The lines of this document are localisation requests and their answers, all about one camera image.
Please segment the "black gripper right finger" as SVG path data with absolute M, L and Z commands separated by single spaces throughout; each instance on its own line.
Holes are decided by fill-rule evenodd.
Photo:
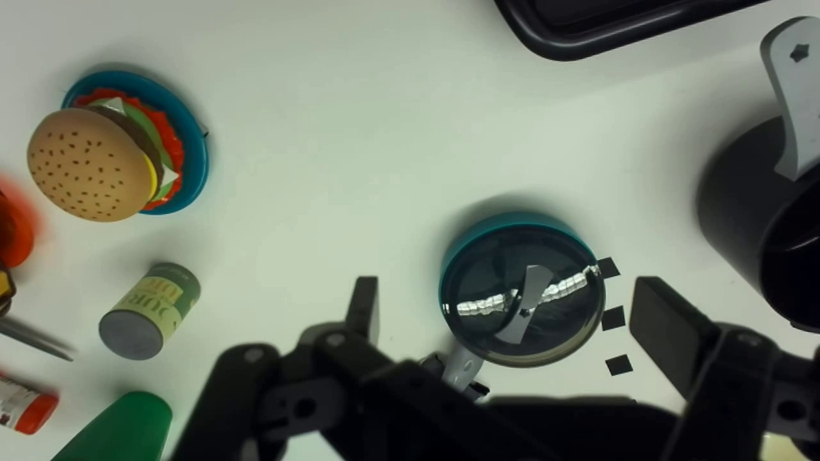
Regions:
M 688 400 L 697 373 L 719 339 L 719 327 L 660 276 L 638 276 L 629 335 L 670 386 Z

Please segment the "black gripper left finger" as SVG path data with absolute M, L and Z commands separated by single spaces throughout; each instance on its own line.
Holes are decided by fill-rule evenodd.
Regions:
M 358 276 L 352 282 L 343 325 L 351 332 L 365 339 L 369 342 L 375 340 L 375 327 L 379 327 L 379 278 L 375 276 Z

